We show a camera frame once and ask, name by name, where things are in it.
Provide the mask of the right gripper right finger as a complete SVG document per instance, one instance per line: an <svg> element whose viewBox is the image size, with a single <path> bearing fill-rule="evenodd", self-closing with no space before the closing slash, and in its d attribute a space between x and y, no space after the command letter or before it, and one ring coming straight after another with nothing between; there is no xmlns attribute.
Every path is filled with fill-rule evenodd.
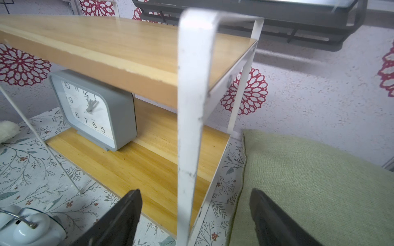
<svg viewBox="0 0 394 246"><path fill-rule="evenodd" d="M299 226L263 191L254 188L249 201L261 246L320 246L321 243Z"/></svg>

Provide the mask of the grey square alarm clock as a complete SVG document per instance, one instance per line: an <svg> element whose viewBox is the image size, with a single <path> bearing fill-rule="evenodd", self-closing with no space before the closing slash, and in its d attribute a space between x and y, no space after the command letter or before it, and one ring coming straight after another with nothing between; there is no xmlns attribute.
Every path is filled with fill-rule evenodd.
<svg viewBox="0 0 394 246"><path fill-rule="evenodd" d="M70 69L49 79L65 119L79 135L113 152L136 139L133 93Z"/></svg>

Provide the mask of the wooden two-tier white-frame shelf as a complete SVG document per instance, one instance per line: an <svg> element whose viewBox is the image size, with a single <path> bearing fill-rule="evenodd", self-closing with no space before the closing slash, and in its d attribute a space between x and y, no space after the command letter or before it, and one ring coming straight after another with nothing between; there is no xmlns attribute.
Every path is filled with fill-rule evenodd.
<svg viewBox="0 0 394 246"><path fill-rule="evenodd" d="M177 181L151 186L143 211L164 219L178 245L191 241L204 123L250 67L264 19L185 9L177 26L120 17L2 15L1 42L177 110L171 128L155 108L137 146L170 160Z"/></svg>

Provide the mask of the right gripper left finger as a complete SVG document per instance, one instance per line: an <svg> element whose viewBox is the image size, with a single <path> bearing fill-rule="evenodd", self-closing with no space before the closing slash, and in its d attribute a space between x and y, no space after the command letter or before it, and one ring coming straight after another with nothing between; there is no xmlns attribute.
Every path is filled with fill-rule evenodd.
<svg viewBox="0 0 394 246"><path fill-rule="evenodd" d="M129 191L73 246L132 246L142 210L140 190Z"/></svg>

